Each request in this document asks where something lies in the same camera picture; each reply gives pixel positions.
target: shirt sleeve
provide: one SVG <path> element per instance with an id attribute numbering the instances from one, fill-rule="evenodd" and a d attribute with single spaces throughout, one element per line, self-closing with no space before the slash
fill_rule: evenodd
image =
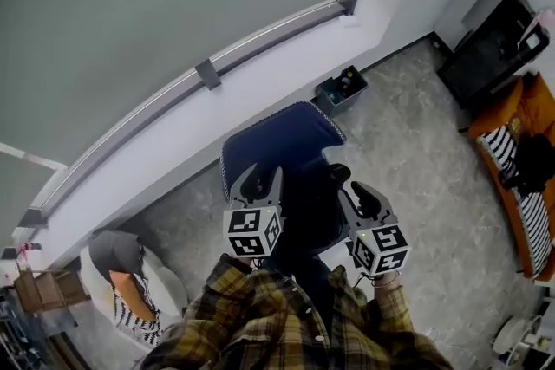
<path id="1" fill-rule="evenodd" d="M 172 325 L 141 369 L 200 368 L 214 365 L 237 329 L 252 292 L 251 268 L 222 255 L 206 280 L 203 293 L 189 305 L 183 321 Z"/>
<path id="2" fill-rule="evenodd" d="M 382 314 L 379 329 L 389 334 L 387 346 L 396 362 L 407 368 L 452 370 L 435 344 L 415 332 L 402 287 L 380 295 L 376 302 Z"/>

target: person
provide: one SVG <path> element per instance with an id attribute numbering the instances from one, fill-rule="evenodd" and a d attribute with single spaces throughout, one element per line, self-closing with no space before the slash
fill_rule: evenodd
<path id="1" fill-rule="evenodd" d="M 398 273 L 375 279 L 367 303 L 343 266 L 276 256 L 253 270 L 251 259 L 222 255 L 140 368 L 451 369 L 414 331 Z"/>

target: bracelet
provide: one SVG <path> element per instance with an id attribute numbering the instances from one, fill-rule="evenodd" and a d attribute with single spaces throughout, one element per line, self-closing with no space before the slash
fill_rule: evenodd
<path id="1" fill-rule="evenodd" d="M 386 287 L 389 287 L 389 285 L 391 285 L 393 282 L 395 282 L 397 280 L 397 278 L 401 275 L 401 273 L 399 273 L 398 271 L 395 272 L 396 275 L 395 277 L 391 280 L 391 282 L 385 284 L 385 285 L 374 285 L 375 281 L 379 281 L 379 279 L 373 279 L 372 280 L 372 287 L 374 287 L 375 289 L 385 289 Z"/>

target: trash can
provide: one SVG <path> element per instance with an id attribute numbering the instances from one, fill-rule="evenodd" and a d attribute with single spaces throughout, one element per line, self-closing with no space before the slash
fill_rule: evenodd
<path id="1" fill-rule="evenodd" d="M 368 83 L 351 65 L 336 79 L 329 78 L 316 87 L 316 105 L 327 116 L 335 117 L 354 104 L 366 88 Z"/>

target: brown leather sofa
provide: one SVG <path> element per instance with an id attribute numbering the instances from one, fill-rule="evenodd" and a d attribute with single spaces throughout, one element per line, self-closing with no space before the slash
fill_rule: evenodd
<path id="1" fill-rule="evenodd" d="M 522 203 L 518 201 L 515 192 L 506 190 L 498 181 L 500 163 L 492 151 L 485 145 L 484 140 L 491 139 L 492 132 L 504 127 L 504 131 L 511 134 L 514 143 L 518 145 L 519 134 L 543 133 L 555 145 L 555 100 L 540 74 L 523 78 L 517 78 L 511 85 L 504 89 L 499 98 L 493 103 L 468 129 L 468 135 L 477 142 L 478 148 L 487 167 L 489 168 L 493 181 L 499 194 L 503 199 L 506 211 L 516 238 L 519 258 L 524 270 L 524 276 L 547 283 L 555 277 L 555 249 L 549 247 L 545 241 L 544 250 L 546 260 L 542 266 L 534 263 L 533 252 L 531 252 L 531 235 L 526 231 L 523 222 Z M 548 224 L 543 225 L 542 230 L 549 231 L 544 234 L 545 239 L 555 238 L 555 179 L 551 179 L 542 193 Z"/>

